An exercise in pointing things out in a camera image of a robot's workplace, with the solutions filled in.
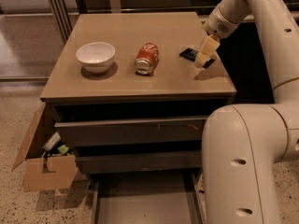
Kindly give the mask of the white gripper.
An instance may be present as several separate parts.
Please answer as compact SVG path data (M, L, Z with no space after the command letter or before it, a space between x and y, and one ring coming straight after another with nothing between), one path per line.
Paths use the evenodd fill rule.
M220 7L216 6L203 25L201 47L195 58L195 67L203 68L206 63L212 61L220 45L220 39L230 36L237 27L237 24L225 19Z

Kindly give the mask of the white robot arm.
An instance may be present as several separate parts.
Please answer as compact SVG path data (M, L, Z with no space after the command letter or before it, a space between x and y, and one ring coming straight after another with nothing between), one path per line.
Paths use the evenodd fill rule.
M204 24L198 62L252 15L274 103L227 105L206 120L206 224L281 224L273 165L299 154L299 30L283 0L221 0Z

